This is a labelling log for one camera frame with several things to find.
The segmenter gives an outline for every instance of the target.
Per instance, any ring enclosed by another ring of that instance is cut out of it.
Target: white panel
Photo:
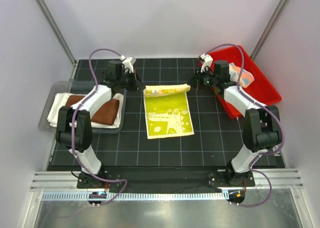
[[[0,227],[18,228],[53,140],[38,129],[42,109],[72,65],[34,0],[0,0],[0,21]]]
[[[77,59],[102,47],[126,56],[195,57],[222,43],[250,54],[278,1],[45,0]]]
[[[320,3],[290,0],[256,58],[282,95],[278,104],[286,131],[283,154],[298,168],[320,227]]]

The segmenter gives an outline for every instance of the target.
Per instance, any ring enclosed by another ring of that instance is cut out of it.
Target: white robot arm
[[[277,118],[279,110],[276,106],[266,106],[247,94],[241,87],[230,80],[229,64],[226,60],[214,62],[213,72],[206,67],[210,65],[210,59],[201,55],[199,59],[203,63],[188,84],[197,89],[204,87],[214,88],[217,96],[233,105],[244,116],[243,143],[238,155],[227,164],[230,184],[242,182],[252,165],[263,153],[268,152],[282,141],[282,134],[278,123],[259,105],[269,109]],[[243,96],[245,94],[254,102]]]
[[[91,142],[93,132],[91,127],[91,118],[99,108],[113,97],[119,89],[137,91],[144,89],[138,74],[134,70],[134,57],[124,58],[121,56],[121,62],[109,62],[107,68],[108,77],[95,86],[88,95],[71,107],[63,106],[58,113],[58,122],[55,139],[58,143],[65,145],[69,152],[73,154],[71,148],[71,117],[77,107],[76,130],[75,130],[75,156],[91,173],[104,178],[104,169],[101,161],[96,157]]]

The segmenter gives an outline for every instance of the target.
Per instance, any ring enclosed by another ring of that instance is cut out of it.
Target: black grid mat
[[[93,60],[98,80],[107,62]],[[145,85],[176,85],[185,84],[198,64],[196,58],[137,59],[134,67]],[[88,60],[79,61],[74,78],[93,80]],[[231,120],[210,89],[192,89],[187,99],[194,135],[150,140],[142,92],[128,92],[121,132],[93,137],[97,157],[105,166],[225,166],[243,145],[243,118]],[[281,158],[263,156],[256,165],[279,166],[279,161]],[[78,166],[62,145],[55,146],[48,170],[57,166]]]

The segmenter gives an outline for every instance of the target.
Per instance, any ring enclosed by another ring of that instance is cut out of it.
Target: brown cloth
[[[69,99],[66,101],[65,106],[70,107],[75,103],[79,102],[84,95],[70,95]],[[115,123],[117,113],[119,110],[119,100],[111,99],[104,103],[100,109],[92,116],[91,121],[103,125],[112,126]]]

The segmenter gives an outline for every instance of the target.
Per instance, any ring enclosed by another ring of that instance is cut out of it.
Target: white cloth
[[[73,95],[73,94],[71,94],[71,93],[58,93],[55,95],[53,105],[52,105],[51,110],[49,112],[49,115],[47,117],[48,122],[50,122],[50,126],[57,127],[59,109],[66,105],[67,100],[71,95]],[[121,110],[122,110],[122,105],[124,103],[124,95],[117,93],[114,95],[113,99],[119,100],[119,109],[118,109],[118,113],[116,114],[114,124],[113,125],[106,125],[106,124],[99,124],[99,123],[91,122],[92,128],[105,128],[105,129],[119,128],[120,121],[121,121]]]

